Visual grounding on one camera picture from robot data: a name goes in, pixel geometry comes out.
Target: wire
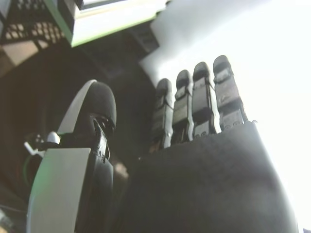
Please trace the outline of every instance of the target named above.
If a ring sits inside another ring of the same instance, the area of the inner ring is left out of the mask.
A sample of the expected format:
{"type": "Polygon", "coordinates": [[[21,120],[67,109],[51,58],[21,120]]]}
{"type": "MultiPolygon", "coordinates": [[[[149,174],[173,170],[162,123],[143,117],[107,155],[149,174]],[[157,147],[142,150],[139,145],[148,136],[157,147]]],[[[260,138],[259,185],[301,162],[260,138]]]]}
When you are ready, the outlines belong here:
{"type": "Polygon", "coordinates": [[[18,210],[18,209],[12,208],[10,206],[2,205],[2,204],[0,204],[0,208],[15,211],[15,212],[20,212],[20,213],[26,213],[27,212],[25,210],[18,210]]]}

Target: robotic hand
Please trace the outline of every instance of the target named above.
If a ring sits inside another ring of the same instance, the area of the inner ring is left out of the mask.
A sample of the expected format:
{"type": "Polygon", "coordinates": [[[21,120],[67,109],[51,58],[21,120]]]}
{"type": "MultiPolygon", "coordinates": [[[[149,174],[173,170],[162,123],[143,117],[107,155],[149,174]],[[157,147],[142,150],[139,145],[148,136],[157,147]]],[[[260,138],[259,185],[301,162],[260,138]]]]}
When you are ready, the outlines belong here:
{"type": "Polygon", "coordinates": [[[96,80],[78,92],[50,133],[32,187],[27,233],[104,232],[112,197],[108,137],[116,127],[111,89],[96,80]]]}

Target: bright white background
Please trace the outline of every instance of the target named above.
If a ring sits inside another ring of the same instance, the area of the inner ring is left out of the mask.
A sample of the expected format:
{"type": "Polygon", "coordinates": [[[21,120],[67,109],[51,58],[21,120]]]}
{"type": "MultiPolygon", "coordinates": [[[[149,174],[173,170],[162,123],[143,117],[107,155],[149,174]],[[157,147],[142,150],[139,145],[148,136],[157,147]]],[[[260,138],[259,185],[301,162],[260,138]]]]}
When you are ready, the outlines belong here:
{"type": "Polygon", "coordinates": [[[226,55],[298,223],[311,229],[311,1],[176,0],[161,14],[161,47],[141,62],[154,85],[226,55]]]}

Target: cable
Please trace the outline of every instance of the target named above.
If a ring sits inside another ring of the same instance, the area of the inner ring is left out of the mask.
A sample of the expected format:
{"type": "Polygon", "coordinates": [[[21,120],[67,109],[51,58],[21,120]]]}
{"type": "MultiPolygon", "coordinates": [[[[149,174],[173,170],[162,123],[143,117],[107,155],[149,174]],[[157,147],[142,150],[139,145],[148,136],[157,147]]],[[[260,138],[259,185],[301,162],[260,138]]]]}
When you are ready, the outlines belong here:
{"type": "Polygon", "coordinates": [[[19,213],[26,213],[27,212],[27,211],[24,211],[24,210],[18,210],[18,209],[12,208],[10,206],[2,205],[2,204],[0,204],[0,208],[11,210],[11,211],[15,211],[15,212],[19,212],[19,213]]]}

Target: black cable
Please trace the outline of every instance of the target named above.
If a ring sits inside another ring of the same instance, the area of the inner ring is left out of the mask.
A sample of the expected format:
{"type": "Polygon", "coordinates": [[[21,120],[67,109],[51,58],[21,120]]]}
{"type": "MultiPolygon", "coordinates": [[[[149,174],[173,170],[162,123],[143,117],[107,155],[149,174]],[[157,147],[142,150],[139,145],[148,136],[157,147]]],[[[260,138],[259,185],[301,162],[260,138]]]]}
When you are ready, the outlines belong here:
{"type": "Polygon", "coordinates": [[[27,211],[24,211],[24,210],[18,210],[18,209],[12,208],[10,206],[2,205],[2,204],[0,204],[0,208],[6,209],[6,210],[15,211],[15,212],[19,212],[19,213],[26,213],[27,212],[27,211]]]}

